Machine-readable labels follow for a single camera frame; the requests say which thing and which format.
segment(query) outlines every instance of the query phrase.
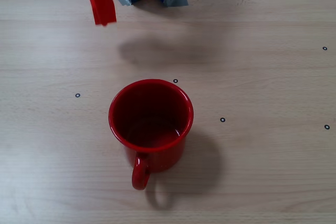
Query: wood grain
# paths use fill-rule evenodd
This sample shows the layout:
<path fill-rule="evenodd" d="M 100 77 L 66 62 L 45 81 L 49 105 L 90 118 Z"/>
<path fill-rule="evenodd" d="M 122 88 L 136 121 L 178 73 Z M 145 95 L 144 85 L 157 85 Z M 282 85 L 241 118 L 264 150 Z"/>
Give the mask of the wood grain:
<path fill-rule="evenodd" d="M 0 0 L 1 224 L 336 222 L 336 0 L 188 1 Z M 195 121 L 136 191 L 107 111 L 146 78 Z"/>

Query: red mug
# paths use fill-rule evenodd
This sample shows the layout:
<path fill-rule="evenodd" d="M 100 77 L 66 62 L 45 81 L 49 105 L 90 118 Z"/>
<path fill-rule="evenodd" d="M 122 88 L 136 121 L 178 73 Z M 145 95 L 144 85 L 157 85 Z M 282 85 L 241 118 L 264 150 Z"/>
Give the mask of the red mug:
<path fill-rule="evenodd" d="M 109 123 L 134 164 L 135 189 L 143 190 L 151 173 L 169 169 L 181 158 L 193 119 L 189 97 L 167 81 L 137 81 L 115 96 Z"/>

